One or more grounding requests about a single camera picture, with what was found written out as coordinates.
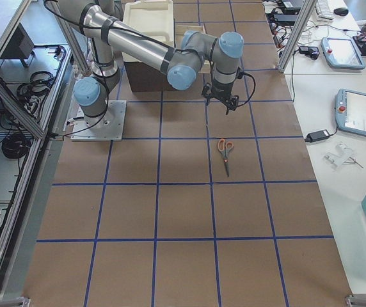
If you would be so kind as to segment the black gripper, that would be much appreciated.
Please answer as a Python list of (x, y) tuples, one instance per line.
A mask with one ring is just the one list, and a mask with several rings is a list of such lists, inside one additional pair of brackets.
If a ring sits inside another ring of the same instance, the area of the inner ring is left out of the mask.
[(208, 106), (212, 98), (220, 101), (226, 106), (226, 115), (230, 111), (235, 111), (239, 105), (239, 96), (232, 95), (231, 89), (227, 86), (219, 87), (215, 84), (206, 83), (203, 86), (202, 96), (206, 98), (206, 105)]

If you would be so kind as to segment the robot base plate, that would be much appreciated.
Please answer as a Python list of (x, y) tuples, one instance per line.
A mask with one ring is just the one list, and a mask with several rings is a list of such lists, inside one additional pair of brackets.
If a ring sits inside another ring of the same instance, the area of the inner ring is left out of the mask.
[(90, 118), (84, 116), (78, 107), (77, 116), (82, 117), (74, 122), (72, 141), (121, 141), (126, 114), (126, 100), (110, 100), (109, 107), (103, 117)]

